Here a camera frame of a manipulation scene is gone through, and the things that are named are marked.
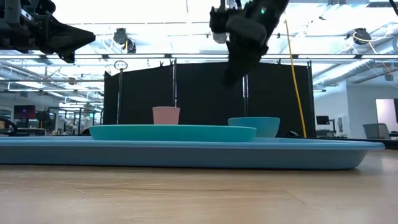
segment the black curtain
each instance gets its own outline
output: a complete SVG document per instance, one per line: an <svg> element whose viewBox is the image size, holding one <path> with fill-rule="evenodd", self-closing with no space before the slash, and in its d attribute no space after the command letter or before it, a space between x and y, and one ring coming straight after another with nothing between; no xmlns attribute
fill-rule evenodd
<svg viewBox="0 0 398 224"><path fill-rule="evenodd" d="M105 78L104 124L116 124L118 90L119 74ZM120 124L153 124L152 108L173 104L171 66L123 73Z"/></svg>
<svg viewBox="0 0 398 224"><path fill-rule="evenodd" d="M228 125L244 116L243 82L224 88L226 63L177 64L177 106L180 124Z"/></svg>
<svg viewBox="0 0 398 224"><path fill-rule="evenodd" d="M315 137L312 79L305 66L295 66L298 92L308 137ZM248 76L248 116L281 119L277 137L289 131L303 136L299 104L290 65L260 63Z"/></svg>

